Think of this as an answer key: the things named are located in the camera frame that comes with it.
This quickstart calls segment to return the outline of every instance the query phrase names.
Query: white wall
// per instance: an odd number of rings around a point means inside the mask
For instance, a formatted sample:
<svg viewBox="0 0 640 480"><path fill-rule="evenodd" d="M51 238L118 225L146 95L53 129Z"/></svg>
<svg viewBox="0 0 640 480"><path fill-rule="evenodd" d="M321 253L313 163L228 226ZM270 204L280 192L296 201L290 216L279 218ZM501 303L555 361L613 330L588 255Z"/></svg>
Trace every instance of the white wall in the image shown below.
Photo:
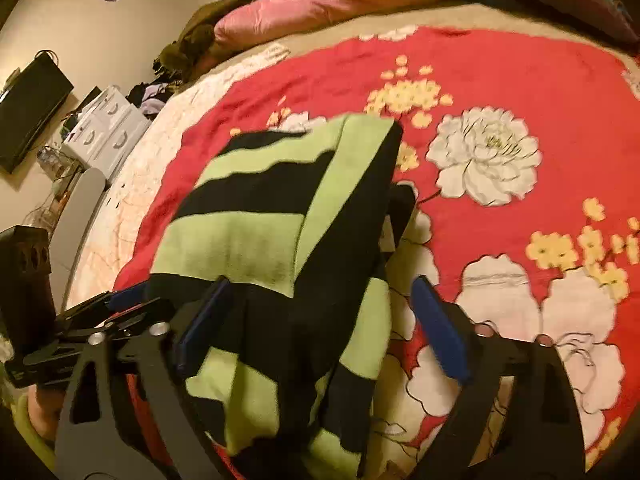
<svg viewBox="0 0 640 480"><path fill-rule="evenodd" d="M73 96L34 146L47 142L57 123L94 87L133 85L153 79L152 62L175 40L200 6L198 0L20 0L0 30L0 86L41 49L60 58L75 86ZM14 171L0 173L0 230L19 224L50 191L32 152Z"/></svg>

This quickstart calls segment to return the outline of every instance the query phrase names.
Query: white drawer unit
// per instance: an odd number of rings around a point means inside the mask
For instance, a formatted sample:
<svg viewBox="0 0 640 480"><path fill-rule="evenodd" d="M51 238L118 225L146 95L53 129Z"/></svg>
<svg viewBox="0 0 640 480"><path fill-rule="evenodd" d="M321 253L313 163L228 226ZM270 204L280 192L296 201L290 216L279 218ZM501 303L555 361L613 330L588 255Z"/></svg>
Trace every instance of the white drawer unit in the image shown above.
<svg viewBox="0 0 640 480"><path fill-rule="evenodd" d="M91 104L62 143L62 151L111 181L120 163L146 132L150 121L110 86Z"/></svg>

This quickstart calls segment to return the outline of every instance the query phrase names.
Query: brown stuffed toy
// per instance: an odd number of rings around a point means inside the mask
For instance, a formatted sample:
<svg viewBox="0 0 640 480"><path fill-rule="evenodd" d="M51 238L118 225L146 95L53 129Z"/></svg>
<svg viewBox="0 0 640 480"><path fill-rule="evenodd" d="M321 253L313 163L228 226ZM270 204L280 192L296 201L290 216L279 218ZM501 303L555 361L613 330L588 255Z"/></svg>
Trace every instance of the brown stuffed toy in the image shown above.
<svg viewBox="0 0 640 480"><path fill-rule="evenodd" d="M167 70L179 72L183 81L199 78L236 52L215 43L214 27L232 10L255 0L220 0L200 7L187 22L177 41L164 47L160 63Z"/></svg>

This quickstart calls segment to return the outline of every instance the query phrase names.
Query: human hand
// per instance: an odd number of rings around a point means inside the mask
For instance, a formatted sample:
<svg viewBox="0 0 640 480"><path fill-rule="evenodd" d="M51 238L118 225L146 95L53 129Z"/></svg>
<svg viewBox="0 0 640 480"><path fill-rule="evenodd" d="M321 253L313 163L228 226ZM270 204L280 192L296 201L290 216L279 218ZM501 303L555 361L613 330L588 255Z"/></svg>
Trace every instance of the human hand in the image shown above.
<svg viewBox="0 0 640 480"><path fill-rule="evenodd" d="M60 411L65 400L63 390L29 386L27 410L33 429L45 440L55 441Z"/></svg>

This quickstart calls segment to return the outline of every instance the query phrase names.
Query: television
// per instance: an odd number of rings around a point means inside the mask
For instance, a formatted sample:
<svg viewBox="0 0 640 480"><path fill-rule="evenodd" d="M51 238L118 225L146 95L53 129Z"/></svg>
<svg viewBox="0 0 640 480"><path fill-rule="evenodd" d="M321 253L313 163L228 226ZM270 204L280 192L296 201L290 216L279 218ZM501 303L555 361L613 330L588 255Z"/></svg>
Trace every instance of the television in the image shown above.
<svg viewBox="0 0 640 480"><path fill-rule="evenodd" d="M48 51L39 52L0 94L0 168L11 173L73 85Z"/></svg>

